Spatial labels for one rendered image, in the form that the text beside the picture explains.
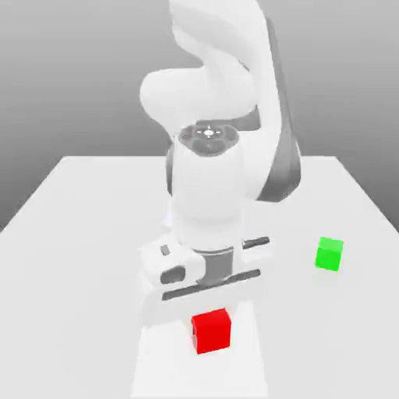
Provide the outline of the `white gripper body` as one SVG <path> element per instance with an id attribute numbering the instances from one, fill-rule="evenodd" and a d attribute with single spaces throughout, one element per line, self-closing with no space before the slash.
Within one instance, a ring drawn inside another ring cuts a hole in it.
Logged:
<path id="1" fill-rule="evenodd" d="M 263 274 L 255 269 L 231 276 L 214 286 L 194 284 L 169 291 L 154 288 L 144 296 L 141 322 L 145 327 L 152 327 L 215 309 L 230 308 L 238 302 L 257 297 L 262 286 Z"/>

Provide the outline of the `small red cube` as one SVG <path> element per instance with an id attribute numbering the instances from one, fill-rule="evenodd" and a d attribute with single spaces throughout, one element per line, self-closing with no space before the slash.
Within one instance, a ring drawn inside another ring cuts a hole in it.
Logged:
<path id="1" fill-rule="evenodd" d="M 231 344 L 231 317 L 216 309 L 191 318 L 193 345 L 198 355 L 228 348 Z"/>

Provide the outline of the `small green cube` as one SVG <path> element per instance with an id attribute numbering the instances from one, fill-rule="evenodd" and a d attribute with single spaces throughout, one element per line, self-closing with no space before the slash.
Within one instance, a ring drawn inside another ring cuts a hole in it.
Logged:
<path id="1" fill-rule="evenodd" d="M 316 251 L 315 266 L 324 270 L 338 272 L 344 242 L 342 240 L 321 237 Z"/>

